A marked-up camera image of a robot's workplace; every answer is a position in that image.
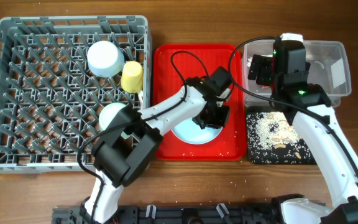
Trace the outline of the light blue bowl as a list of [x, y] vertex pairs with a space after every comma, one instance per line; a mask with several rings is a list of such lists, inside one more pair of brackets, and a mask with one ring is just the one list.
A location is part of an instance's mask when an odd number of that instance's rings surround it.
[[122, 72], [125, 60], [119, 47], [112, 42], [99, 41], [88, 49], [87, 63], [94, 75], [109, 78]]

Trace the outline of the green bowl with food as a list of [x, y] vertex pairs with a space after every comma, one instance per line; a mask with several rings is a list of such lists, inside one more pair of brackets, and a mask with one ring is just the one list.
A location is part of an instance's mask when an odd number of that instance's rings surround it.
[[99, 114], [99, 127], [104, 131], [114, 119], [117, 113], [126, 107], [124, 103], [110, 103], [106, 105]]

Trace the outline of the white plastic fork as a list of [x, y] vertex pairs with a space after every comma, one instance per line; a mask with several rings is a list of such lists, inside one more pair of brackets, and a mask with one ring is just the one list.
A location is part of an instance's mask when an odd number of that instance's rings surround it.
[[140, 109], [144, 109], [144, 92], [142, 90], [140, 90], [137, 93], [138, 99], [139, 99], [139, 105], [140, 105]]

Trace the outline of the light blue plate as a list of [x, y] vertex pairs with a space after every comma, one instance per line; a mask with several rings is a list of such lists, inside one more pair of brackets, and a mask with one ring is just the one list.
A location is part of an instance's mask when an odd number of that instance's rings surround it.
[[193, 144], [200, 145], [206, 144], [213, 139], [215, 139], [220, 132], [223, 130], [223, 127], [219, 128], [210, 128], [205, 127], [201, 129], [192, 119], [187, 119], [176, 125], [172, 129], [172, 133], [181, 141]]

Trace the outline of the yellow plastic cup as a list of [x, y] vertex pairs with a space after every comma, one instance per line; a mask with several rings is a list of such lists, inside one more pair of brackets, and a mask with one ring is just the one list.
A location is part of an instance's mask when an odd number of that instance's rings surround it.
[[142, 90], [143, 67], [139, 62], [128, 61], [125, 63], [122, 76], [121, 87], [128, 93], [137, 93]]

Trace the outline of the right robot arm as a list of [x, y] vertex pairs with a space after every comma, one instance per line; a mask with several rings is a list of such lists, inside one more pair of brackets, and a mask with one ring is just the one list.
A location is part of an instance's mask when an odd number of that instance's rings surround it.
[[331, 196], [333, 209], [304, 197], [276, 198], [283, 223], [358, 223], [358, 156], [339, 126], [331, 100], [318, 84], [308, 83], [306, 49], [299, 40], [275, 38], [266, 100], [285, 115], [309, 147]]

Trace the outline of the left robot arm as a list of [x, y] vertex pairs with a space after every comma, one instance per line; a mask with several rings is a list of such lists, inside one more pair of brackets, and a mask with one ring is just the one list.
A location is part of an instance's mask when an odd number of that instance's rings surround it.
[[118, 109], [91, 148], [96, 177], [92, 194], [81, 206], [88, 223], [105, 223], [117, 212], [122, 191], [147, 168], [163, 137], [191, 120], [200, 129], [225, 127], [230, 109], [219, 105], [232, 75], [218, 67], [210, 76], [187, 78], [181, 89], [161, 103], [143, 110]]

